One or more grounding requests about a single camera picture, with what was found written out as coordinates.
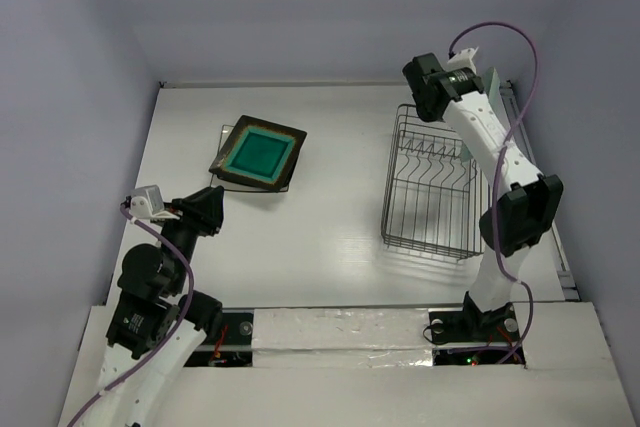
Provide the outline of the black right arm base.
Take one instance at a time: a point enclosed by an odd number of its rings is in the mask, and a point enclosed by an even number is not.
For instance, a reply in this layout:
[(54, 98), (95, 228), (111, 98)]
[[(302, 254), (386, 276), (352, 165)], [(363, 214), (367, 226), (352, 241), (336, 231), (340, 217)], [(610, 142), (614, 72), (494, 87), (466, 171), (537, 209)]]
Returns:
[(511, 302), (484, 312), (466, 293), (461, 307), (429, 313), (423, 337), (432, 345), (441, 346), (449, 343), (488, 344), (499, 340), (514, 342), (520, 339), (520, 334)]

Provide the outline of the pale green glass plate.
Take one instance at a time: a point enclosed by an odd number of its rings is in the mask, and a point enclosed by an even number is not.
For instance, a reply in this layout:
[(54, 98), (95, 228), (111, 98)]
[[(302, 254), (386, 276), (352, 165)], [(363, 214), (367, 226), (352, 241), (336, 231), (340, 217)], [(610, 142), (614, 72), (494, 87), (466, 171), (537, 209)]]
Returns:
[[(500, 96), (500, 79), (495, 67), (487, 68), (481, 75), (481, 80), (485, 87), (485, 93), (487, 94), (489, 104), (495, 114), (498, 113), (498, 107), (501, 105)], [(469, 162), (473, 158), (470, 150), (465, 143), (462, 144), (460, 160), (462, 162)]]

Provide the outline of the white square plate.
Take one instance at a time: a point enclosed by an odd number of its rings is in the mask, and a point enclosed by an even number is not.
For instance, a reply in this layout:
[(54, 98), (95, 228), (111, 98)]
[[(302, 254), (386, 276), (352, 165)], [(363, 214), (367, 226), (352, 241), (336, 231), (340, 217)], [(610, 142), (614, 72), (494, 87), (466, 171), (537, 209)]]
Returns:
[[(219, 155), (222, 152), (223, 146), (224, 146), (227, 138), (229, 137), (229, 135), (233, 131), (233, 129), (234, 129), (234, 125), (230, 125), (230, 124), (223, 124), (222, 125), (221, 131), (220, 131), (220, 136), (219, 136), (216, 155)], [(220, 177), (217, 174), (211, 174), (210, 185), (212, 187), (221, 185), (221, 186), (223, 186), (225, 188), (226, 191), (235, 192), (235, 193), (266, 193), (266, 194), (273, 194), (273, 191), (269, 191), (269, 190), (267, 190), (267, 189), (265, 189), (263, 187), (255, 187), (255, 186), (250, 186), (250, 185), (246, 185), (246, 184), (243, 184), (243, 183), (230, 181), (230, 180), (227, 180), (227, 179), (224, 179), (224, 178)]]

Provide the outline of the black square plate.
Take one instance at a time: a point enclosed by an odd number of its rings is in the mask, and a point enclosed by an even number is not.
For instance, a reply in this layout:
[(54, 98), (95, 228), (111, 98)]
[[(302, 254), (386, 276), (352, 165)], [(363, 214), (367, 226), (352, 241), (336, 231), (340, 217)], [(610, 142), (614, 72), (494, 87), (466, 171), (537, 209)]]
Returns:
[(293, 162), (299, 158), (306, 137), (306, 131), (242, 115), (209, 172), (279, 192)]

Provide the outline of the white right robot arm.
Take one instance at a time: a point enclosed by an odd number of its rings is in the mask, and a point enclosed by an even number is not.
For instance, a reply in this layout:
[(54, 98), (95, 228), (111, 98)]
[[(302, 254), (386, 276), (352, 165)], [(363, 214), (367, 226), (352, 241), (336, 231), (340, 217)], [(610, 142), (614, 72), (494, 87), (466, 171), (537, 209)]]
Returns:
[(496, 328), (494, 311), (510, 301), (522, 264), (551, 229), (564, 186), (528, 160), (500, 122), (474, 55), (467, 49), (443, 67), (435, 54), (423, 54), (402, 73), (419, 118), (453, 129), (491, 184), (490, 207), (479, 221), (486, 249), (467, 292), (474, 306), (460, 315), (462, 331), (482, 339)]

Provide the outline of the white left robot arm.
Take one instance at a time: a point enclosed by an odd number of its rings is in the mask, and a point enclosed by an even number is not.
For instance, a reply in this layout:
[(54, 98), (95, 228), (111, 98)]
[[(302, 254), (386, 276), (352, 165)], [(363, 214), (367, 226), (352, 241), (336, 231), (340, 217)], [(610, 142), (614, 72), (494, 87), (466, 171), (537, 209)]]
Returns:
[(122, 203), (125, 218), (155, 241), (122, 259), (97, 392), (78, 425), (151, 425), (191, 354), (223, 334), (222, 304), (196, 291), (191, 259), (199, 238), (219, 233), (224, 193), (205, 187), (166, 202), (151, 185)]

